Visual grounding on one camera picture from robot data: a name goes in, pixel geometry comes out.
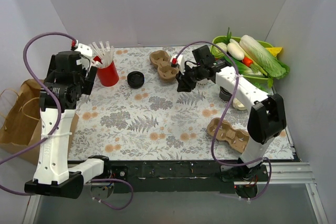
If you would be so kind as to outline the black takeout coffee cup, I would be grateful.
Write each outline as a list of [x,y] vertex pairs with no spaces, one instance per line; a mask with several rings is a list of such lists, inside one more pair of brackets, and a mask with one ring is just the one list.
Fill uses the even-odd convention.
[[227,105],[228,102],[230,101],[232,97],[232,94],[230,92],[228,92],[226,89],[224,89],[223,87],[220,87],[220,91],[219,91],[219,99],[225,104]]

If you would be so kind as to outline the brown pulp cup carrier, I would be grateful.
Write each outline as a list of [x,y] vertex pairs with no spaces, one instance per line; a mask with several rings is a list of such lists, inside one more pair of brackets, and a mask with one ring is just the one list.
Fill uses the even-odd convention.
[[230,147],[239,153],[243,153],[249,141],[249,134],[245,130],[234,129],[232,125],[223,120],[217,132],[218,141],[227,142]]
[[164,50],[158,50],[150,53],[150,62],[157,69],[159,78],[165,82],[173,82],[176,80],[178,68],[171,66],[171,56]]

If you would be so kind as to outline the black plastic cup lids stack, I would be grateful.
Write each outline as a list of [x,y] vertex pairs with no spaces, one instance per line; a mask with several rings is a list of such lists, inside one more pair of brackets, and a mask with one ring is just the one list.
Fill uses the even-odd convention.
[[127,75],[128,85],[133,89],[138,89],[144,85],[144,74],[139,71],[132,71]]

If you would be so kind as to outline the brown paper bag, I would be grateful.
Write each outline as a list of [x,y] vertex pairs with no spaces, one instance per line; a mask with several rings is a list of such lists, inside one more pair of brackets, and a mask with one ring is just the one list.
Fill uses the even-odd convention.
[[1,128],[1,149],[16,154],[40,141],[41,120],[39,114],[40,85],[29,79],[23,82],[16,102]]

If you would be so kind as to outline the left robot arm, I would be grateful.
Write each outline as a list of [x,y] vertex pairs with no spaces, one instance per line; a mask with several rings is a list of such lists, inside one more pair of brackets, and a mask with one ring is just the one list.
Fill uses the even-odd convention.
[[70,128],[77,101],[83,94],[90,95],[97,73],[96,68],[83,66],[83,58],[78,51],[61,51],[51,57],[39,96],[43,143],[34,176],[25,183],[26,193],[77,199],[84,184],[93,178],[100,182],[111,178],[106,156],[90,156],[68,167]]

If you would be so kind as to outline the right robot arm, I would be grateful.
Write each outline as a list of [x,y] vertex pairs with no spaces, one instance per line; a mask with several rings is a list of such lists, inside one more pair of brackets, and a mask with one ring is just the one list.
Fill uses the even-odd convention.
[[232,178],[251,180],[260,170],[270,143],[287,126],[284,100],[279,94],[269,95],[239,75],[232,59],[215,59],[208,46],[193,50],[191,66],[181,54],[170,59],[178,67],[178,92],[191,92],[198,81],[211,80],[237,98],[248,110],[249,140],[235,164],[227,164]]

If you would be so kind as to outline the red plastic straw cup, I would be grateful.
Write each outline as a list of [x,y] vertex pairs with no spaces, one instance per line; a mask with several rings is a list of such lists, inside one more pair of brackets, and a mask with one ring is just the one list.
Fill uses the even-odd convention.
[[119,81],[119,76],[114,62],[106,68],[98,68],[97,75],[100,83],[105,87],[114,86]]

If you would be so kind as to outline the white wrapped straws bundle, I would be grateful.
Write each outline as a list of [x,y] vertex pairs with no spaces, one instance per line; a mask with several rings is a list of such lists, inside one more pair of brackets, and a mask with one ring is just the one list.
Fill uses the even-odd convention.
[[99,42],[98,46],[96,42],[89,44],[92,49],[91,63],[97,68],[106,68],[110,66],[114,61],[114,47],[110,46],[107,41],[106,44],[102,41]]

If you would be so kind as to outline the white radish toy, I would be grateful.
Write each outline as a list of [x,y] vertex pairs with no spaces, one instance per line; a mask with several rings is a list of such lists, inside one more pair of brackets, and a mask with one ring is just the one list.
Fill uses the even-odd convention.
[[227,45],[227,51],[233,58],[235,58],[238,61],[242,61],[245,57],[245,54],[238,45],[238,42],[236,42],[233,39],[230,39],[229,44]]

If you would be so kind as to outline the white paper cup stack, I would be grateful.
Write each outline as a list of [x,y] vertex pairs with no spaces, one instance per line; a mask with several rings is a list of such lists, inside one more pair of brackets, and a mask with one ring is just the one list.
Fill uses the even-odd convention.
[[247,108],[236,98],[233,99],[233,103],[232,103],[233,107],[235,109],[238,109],[240,111],[245,111],[247,110]]

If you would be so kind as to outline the orange carrot toy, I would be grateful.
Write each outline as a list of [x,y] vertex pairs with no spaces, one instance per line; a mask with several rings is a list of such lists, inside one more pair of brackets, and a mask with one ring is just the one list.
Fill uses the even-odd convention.
[[254,62],[248,58],[248,57],[244,57],[244,59],[242,60],[243,64],[246,65],[247,67],[250,67]]

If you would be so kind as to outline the floral patterned table mat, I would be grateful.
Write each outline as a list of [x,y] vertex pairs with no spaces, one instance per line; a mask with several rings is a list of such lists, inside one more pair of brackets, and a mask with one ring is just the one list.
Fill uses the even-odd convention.
[[[103,155],[111,160],[237,159],[226,142],[212,144],[206,128],[223,116],[235,129],[245,129],[249,114],[226,109],[219,87],[211,82],[190,93],[178,93],[177,82],[162,81],[149,56],[154,47],[118,48],[114,63],[119,81],[104,87],[95,81],[90,97],[77,103],[79,121],[69,159]],[[133,89],[127,75],[144,74],[144,85]]]

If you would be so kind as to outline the small bok choy toy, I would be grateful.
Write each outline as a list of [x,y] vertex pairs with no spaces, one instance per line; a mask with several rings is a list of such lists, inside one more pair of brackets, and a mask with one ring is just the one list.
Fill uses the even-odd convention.
[[268,94],[271,94],[271,91],[269,91],[269,89],[268,89],[265,85],[263,85],[263,84],[260,84],[260,83],[254,83],[254,86],[255,86],[256,88],[258,88],[259,90],[263,91],[263,92],[266,92],[266,93],[268,93]]

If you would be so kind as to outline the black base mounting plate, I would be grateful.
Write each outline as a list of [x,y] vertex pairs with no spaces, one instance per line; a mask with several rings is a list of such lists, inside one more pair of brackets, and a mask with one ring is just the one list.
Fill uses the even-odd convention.
[[235,183],[249,183],[215,161],[108,161],[108,178],[121,179],[135,193],[219,192],[233,194]]

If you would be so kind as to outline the aluminium frame rail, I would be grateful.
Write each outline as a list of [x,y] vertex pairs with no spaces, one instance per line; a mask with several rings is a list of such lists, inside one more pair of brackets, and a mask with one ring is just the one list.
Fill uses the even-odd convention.
[[249,174],[207,161],[38,164],[24,191],[80,199],[54,206],[46,221],[100,223],[327,223],[308,164],[265,162]]

